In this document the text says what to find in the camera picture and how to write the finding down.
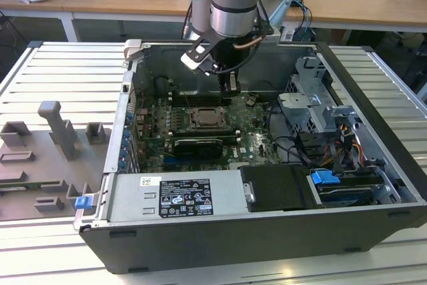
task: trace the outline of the table leg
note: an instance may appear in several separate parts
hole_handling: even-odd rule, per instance
[[[79,33],[74,27],[74,22],[72,17],[62,17],[62,26],[64,27],[65,34],[67,36],[68,41],[77,42],[80,41]]]
[[[120,35],[122,37],[127,36],[127,32],[126,32],[126,27],[125,27],[125,22],[123,20],[119,20],[117,21],[119,23],[119,31],[120,31]]]
[[[424,86],[422,86],[421,90],[416,95],[421,101],[423,102],[427,101],[427,83],[425,83]]]

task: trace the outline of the desk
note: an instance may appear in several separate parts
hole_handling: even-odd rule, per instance
[[[183,21],[190,0],[48,0],[26,5],[0,0],[10,16],[48,17],[62,21],[69,41],[77,41],[74,19]],[[312,27],[427,32],[427,0],[304,0],[313,12]],[[291,8],[287,21],[300,21]]]

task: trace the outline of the blue connector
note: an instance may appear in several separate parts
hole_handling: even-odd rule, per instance
[[[121,150],[119,155],[122,158],[126,157],[127,156],[127,150]]]
[[[339,184],[341,181],[332,175],[332,170],[316,170],[311,175],[313,182],[317,184]]]
[[[76,210],[91,210],[92,209],[93,196],[80,196],[77,197],[74,203]]]
[[[131,137],[131,131],[130,130],[123,130],[123,137],[126,137],[126,138]]]
[[[125,168],[126,162],[124,160],[119,160],[119,163],[117,165],[119,166],[119,168]]]

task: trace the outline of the cable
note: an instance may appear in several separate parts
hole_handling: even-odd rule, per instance
[[[304,24],[304,21],[307,20],[307,26],[306,26],[306,30],[304,31],[304,34],[301,37],[301,41],[302,39],[305,37],[305,35],[307,34],[308,30],[310,29],[310,26],[312,25],[312,20],[313,20],[313,13],[311,11],[310,8],[308,8],[305,4],[304,4],[304,0],[298,1],[298,0],[293,0],[295,3],[297,3],[302,10],[302,21],[300,23],[300,25],[298,26],[298,28],[295,30],[294,34],[298,34],[298,32],[300,31],[302,25]]]
[[[24,40],[24,42],[29,43],[28,40],[27,40],[27,38],[25,38],[22,35],[22,33],[15,27],[15,25],[12,23],[12,21],[2,11],[0,11],[0,14],[7,19],[7,21],[9,22],[9,24],[14,28],[14,30],[20,36],[20,38],[22,38],[22,40]]]
[[[312,21],[313,21],[313,13],[310,10],[310,8],[306,7],[308,12],[310,13],[310,22],[308,23],[308,26],[306,27],[306,30],[304,31],[304,34],[301,37],[301,41],[304,39],[304,37],[306,36],[307,32],[310,30],[310,26],[312,25]]]
[[[258,3],[260,4],[262,14],[264,15],[264,19],[267,21],[267,25],[270,26],[270,19],[268,18],[266,8],[264,7],[264,4],[261,0],[258,0]]]
[[[225,69],[225,70],[217,70],[217,71],[214,71],[213,72],[213,74],[214,75],[223,75],[223,74],[225,74],[225,73],[231,73],[231,72],[233,72],[233,71],[235,71],[235,70],[237,70],[237,69],[239,69],[239,68],[241,68],[241,67],[243,67],[249,60],[251,60],[251,58],[256,54],[256,52],[258,51],[258,48],[260,47],[260,44],[257,44],[253,49],[252,49],[252,51],[250,52],[250,54],[245,58],[245,60],[243,60],[241,63],[239,63],[239,64],[237,64],[236,66],[234,66],[234,67],[231,67],[231,68],[228,68],[228,69]]]
[[[184,18],[184,24],[182,25],[182,30],[181,30],[181,38],[184,39],[185,37],[185,28],[187,27],[187,22],[189,21],[189,18],[191,17],[192,14],[192,10],[193,9],[193,1],[190,1],[188,9],[187,9],[187,13],[185,14],[185,18]]]
[[[23,52],[22,49],[15,47],[15,46],[11,46],[11,45],[5,45],[0,43],[0,47],[7,47],[7,48],[12,48],[13,50],[19,50],[20,52]]]
[[[255,38],[254,40],[250,41],[249,43],[245,43],[243,45],[234,44],[233,47],[236,50],[244,50],[244,49],[247,49],[247,48],[250,48],[250,47],[256,45],[257,43],[260,43],[262,41],[262,39],[263,39],[262,36],[259,36],[258,38]]]

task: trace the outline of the sticker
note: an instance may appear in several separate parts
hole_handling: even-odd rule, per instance
[[[209,180],[159,180],[159,184],[160,217],[174,218],[214,214]]]
[[[160,185],[161,176],[142,176],[139,181],[140,186],[158,186]]]

